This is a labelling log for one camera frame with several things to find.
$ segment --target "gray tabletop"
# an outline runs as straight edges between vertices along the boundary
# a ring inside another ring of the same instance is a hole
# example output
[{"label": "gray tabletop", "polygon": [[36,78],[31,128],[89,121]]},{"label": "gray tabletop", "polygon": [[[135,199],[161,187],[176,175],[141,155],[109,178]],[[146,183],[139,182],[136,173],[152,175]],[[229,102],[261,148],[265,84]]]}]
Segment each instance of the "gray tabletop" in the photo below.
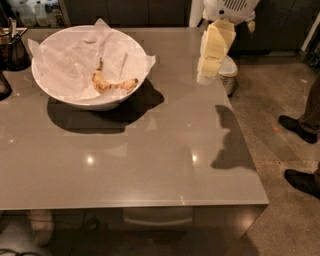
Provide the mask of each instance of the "gray tabletop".
[{"label": "gray tabletop", "polygon": [[196,82],[200,31],[122,31],[157,63],[113,110],[48,97],[30,68],[4,72],[0,209],[267,204],[223,86]]}]

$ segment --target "concrete floor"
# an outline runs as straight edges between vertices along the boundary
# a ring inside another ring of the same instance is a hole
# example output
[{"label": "concrete floor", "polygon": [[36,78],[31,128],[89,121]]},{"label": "concrete floor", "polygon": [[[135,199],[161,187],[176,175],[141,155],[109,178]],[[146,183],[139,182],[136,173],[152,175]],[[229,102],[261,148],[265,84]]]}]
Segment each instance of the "concrete floor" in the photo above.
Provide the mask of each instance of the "concrete floor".
[{"label": "concrete floor", "polygon": [[[294,57],[243,57],[238,60],[238,67],[239,88],[230,100],[270,205],[227,256],[320,255],[320,218],[316,217],[320,200],[296,191],[283,178],[287,168],[313,172],[320,160],[320,142],[308,144],[277,123],[281,114],[296,118],[302,114],[316,74]],[[74,243],[70,238],[75,236],[66,232],[57,236],[61,240],[55,241],[55,248],[49,244],[40,249],[32,244],[25,216],[14,218],[11,223],[11,232],[21,234],[20,244],[3,233],[0,248],[29,250],[41,256],[94,256],[98,255],[94,250],[97,243],[106,241],[81,238],[78,234],[75,239],[85,239],[88,247],[82,253],[70,251],[70,244]],[[167,255],[160,249],[149,255]]]}]

